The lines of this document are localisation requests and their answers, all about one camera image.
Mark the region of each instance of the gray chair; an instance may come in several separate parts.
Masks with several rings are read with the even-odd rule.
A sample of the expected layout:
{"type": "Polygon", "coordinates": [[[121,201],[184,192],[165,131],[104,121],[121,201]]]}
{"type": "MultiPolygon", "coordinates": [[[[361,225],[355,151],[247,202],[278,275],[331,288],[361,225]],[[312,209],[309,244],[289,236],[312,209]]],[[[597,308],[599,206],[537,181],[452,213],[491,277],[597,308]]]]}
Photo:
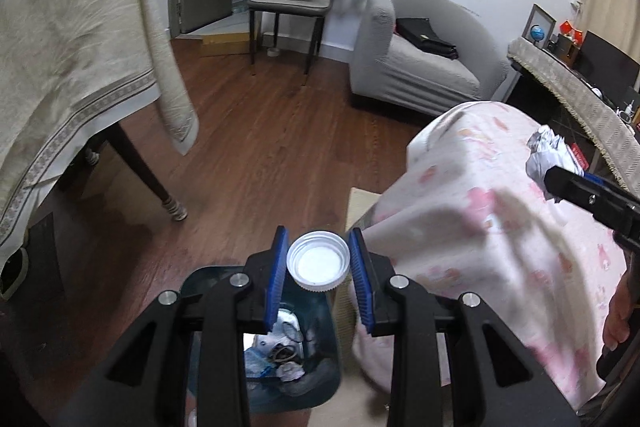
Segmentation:
{"type": "Polygon", "coordinates": [[[462,6],[450,0],[368,0],[350,82],[355,94],[437,116],[462,102],[491,99],[508,71],[506,50],[462,6]],[[404,17],[429,18],[460,58],[424,53],[396,35],[396,19],[404,17]]]}
{"type": "Polygon", "coordinates": [[[305,74],[308,74],[311,67],[311,60],[314,51],[320,52],[320,44],[322,43],[322,33],[324,31],[324,17],[331,9],[333,0],[249,0],[249,52],[251,56],[252,66],[255,64],[255,12],[271,12],[275,13],[273,25],[273,46],[278,45],[278,24],[280,23],[280,14],[302,15],[305,17],[314,17],[314,31],[309,44],[309,51],[306,56],[305,74]]]}

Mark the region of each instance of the black bag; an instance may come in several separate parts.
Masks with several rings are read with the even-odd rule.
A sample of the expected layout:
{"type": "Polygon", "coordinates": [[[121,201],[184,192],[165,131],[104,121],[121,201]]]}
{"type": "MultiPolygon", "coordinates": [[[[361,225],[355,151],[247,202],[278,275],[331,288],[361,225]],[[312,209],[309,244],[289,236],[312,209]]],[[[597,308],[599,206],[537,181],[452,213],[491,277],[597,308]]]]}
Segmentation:
{"type": "Polygon", "coordinates": [[[451,60],[458,58],[455,45],[439,38],[431,28],[429,19],[397,19],[396,32],[420,51],[440,55],[451,60]]]}

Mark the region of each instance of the metal screw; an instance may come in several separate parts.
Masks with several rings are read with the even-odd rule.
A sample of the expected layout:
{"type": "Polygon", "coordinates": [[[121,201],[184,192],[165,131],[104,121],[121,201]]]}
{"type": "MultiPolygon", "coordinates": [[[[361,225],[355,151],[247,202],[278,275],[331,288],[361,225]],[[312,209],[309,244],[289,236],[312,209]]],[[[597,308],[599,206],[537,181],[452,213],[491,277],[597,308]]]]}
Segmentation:
{"type": "Polygon", "coordinates": [[[231,283],[231,286],[242,288],[242,286],[247,286],[249,284],[249,276],[246,273],[234,273],[229,277],[229,282],[231,283]]]}
{"type": "Polygon", "coordinates": [[[480,305],[480,298],[475,293],[465,293],[462,296],[462,302],[470,308],[475,308],[480,305]]]}
{"type": "Polygon", "coordinates": [[[161,303],[162,306],[170,306],[177,300],[178,300],[178,294],[172,290],[163,291],[158,296],[158,302],[161,303]]]}
{"type": "Polygon", "coordinates": [[[391,286],[401,290],[402,288],[406,288],[409,286],[409,279],[407,279],[404,275],[394,275],[389,279],[391,286]]]}

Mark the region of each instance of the hand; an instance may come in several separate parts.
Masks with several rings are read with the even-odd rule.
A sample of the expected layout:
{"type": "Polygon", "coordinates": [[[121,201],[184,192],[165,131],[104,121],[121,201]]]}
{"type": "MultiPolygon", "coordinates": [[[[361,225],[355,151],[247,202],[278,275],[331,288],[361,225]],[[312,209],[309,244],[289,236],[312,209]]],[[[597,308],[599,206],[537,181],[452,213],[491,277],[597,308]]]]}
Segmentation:
{"type": "Polygon", "coordinates": [[[604,321],[602,340],[605,346],[614,351],[618,344],[626,342],[629,338],[628,319],[634,309],[631,295],[627,286],[628,271],[622,276],[616,292],[609,302],[609,315],[604,321]]]}

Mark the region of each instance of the white bottle cap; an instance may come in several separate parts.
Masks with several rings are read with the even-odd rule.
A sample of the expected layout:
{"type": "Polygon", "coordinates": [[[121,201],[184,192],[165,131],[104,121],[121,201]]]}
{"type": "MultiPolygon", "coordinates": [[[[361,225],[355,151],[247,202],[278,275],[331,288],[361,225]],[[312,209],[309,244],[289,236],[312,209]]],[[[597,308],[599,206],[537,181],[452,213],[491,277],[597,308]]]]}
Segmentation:
{"type": "Polygon", "coordinates": [[[287,269],[305,290],[326,292],[337,287],[349,271],[349,247],[331,232],[309,232],[287,252],[287,269]]]}

